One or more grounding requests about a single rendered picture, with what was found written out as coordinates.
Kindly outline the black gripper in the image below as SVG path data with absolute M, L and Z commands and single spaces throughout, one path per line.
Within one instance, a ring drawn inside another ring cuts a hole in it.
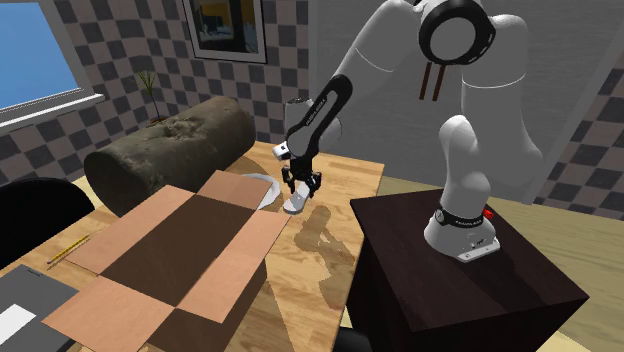
M 296 190 L 295 180 L 305 181 L 309 189 L 310 198 L 313 198 L 315 192 L 320 188 L 322 173 L 312 170 L 312 160 L 313 158 L 310 156 L 292 157 L 290 167 L 282 167 L 283 182 L 288 185 L 291 193 L 294 193 Z

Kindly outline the small white bottle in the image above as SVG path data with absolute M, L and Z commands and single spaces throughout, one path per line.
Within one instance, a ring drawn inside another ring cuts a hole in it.
M 283 209 L 290 215 L 296 215 L 304 210 L 305 203 L 310 195 L 309 187 L 301 182 L 296 191 L 283 204 Z

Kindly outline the white plate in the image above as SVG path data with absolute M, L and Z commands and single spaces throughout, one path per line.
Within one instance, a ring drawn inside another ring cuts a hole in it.
M 265 193 L 264 198 L 262 199 L 262 201 L 258 205 L 258 207 L 257 207 L 258 210 L 273 204 L 274 201 L 277 199 L 277 197 L 281 193 L 279 182 L 277 180 L 275 180 L 274 178 L 272 178 L 271 176 L 269 176 L 269 175 L 259 174 L 259 173 L 252 173 L 252 174 L 246 174 L 246 177 L 259 179 L 259 180 L 264 180 L 264 181 L 267 181 L 267 182 L 269 182 L 271 184 L 270 188 Z

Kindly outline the wooden table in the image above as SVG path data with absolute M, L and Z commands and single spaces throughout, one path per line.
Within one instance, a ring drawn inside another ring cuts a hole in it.
M 281 181 L 281 164 L 273 145 L 256 141 L 227 171 L 264 173 Z M 314 158 L 322 187 L 304 212 L 290 219 L 266 257 L 267 282 L 242 320 L 226 352 L 332 352 L 343 309 L 363 243 L 350 200 L 377 193 L 384 165 L 330 154 Z M 86 177 L 73 182 L 101 205 Z M 53 267 L 45 261 L 88 233 L 118 219 L 101 205 L 44 244 L 0 270 L 19 264 L 75 289 L 96 275 L 66 260 Z

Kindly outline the open brown cardboard box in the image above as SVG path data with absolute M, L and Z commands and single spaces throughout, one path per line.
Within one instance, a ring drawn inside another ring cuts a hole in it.
M 289 220 L 260 209 L 269 188 L 222 171 L 163 187 L 69 255 L 97 276 L 44 324 L 93 352 L 224 352 Z

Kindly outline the thin green potted plant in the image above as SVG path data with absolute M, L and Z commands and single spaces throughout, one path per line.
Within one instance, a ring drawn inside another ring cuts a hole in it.
M 154 97 L 154 84 L 157 79 L 157 73 L 155 71 L 143 70 L 135 73 L 135 83 L 138 88 L 144 90 L 147 96 L 151 99 L 154 107 L 156 117 L 150 120 L 151 124 L 155 124 L 164 121 L 164 118 L 160 114 L 156 99 Z

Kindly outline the dark brown robot stand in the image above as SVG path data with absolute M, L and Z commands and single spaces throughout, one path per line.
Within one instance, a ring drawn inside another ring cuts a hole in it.
M 440 191 L 351 200 L 365 239 L 348 296 L 373 352 L 537 352 L 587 294 L 503 217 L 498 251 L 468 263 L 423 230 Z

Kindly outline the yellow pencil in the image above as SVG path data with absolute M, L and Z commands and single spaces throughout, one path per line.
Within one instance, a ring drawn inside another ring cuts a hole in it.
M 67 248 L 63 249 L 60 253 L 58 253 L 57 255 L 55 255 L 53 258 L 49 259 L 46 264 L 47 265 L 52 265 L 54 263 L 59 262 L 60 260 L 62 260 L 65 256 L 67 256 L 69 253 L 71 253 L 73 250 L 77 249 L 79 246 L 81 246 L 82 244 L 84 244 L 86 241 L 88 241 L 91 237 L 91 234 L 85 235 L 82 238 L 80 238 L 79 240 L 75 241 L 73 244 L 71 244 L 70 246 L 68 246 Z

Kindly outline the black chair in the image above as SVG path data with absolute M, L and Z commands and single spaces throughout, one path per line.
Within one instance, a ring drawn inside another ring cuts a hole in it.
M 78 186 L 30 178 L 0 186 L 0 269 L 95 209 Z

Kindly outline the framed wall picture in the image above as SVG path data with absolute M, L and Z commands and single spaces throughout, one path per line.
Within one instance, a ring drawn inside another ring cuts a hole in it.
M 182 0 L 197 58 L 265 64 L 261 0 Z

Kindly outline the window with white frame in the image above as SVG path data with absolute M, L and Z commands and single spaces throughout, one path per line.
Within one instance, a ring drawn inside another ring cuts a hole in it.
M 53 0 L 0 0 L 0 135 L 103 100 Z

